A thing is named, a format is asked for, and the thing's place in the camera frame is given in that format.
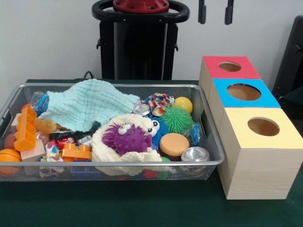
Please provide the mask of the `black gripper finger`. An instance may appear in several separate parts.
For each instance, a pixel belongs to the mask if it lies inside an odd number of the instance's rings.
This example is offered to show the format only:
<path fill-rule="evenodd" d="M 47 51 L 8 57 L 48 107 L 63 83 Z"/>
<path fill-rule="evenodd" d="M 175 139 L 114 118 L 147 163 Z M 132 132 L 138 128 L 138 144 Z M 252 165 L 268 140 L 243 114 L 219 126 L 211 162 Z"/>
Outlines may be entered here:
<path fill-rule="evenodd" d="M 234 0 L 228 0 L 227 7 L 225 8 L 225 17 L 224 17 L 224 23 L 226 25 L 230 25 L 232 23 L 233 7 L 234 7 Z"/>
<path fill-rule="evenodd" d="M 205 24 L 206 22 L 206 5 L 205 0 L 199 0 L 198 8 L 198 22 L 200 24 Z"/>

